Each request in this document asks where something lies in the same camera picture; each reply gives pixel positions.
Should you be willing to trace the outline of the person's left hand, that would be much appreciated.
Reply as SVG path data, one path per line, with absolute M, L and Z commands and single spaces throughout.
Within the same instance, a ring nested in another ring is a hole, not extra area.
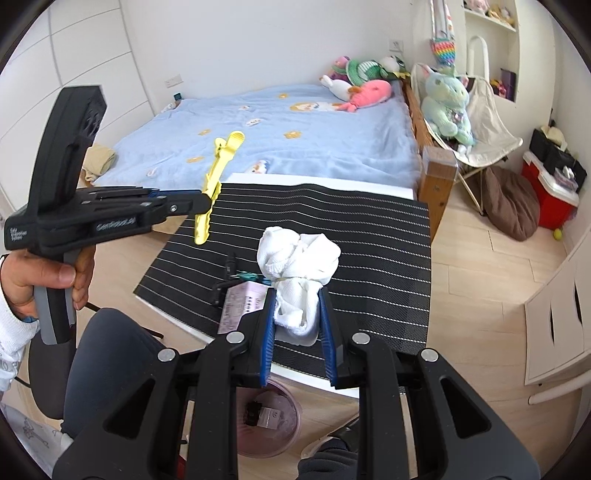
M 26 250 L 11 252 L 1 266 L 1 287 L 7 303 L 20 319 L 37 318 L 34 288 L 71 290 L 72 304 L 82 309 L 89 298 L 96 247 L 85 247 L 73 265 L 38 257 Z

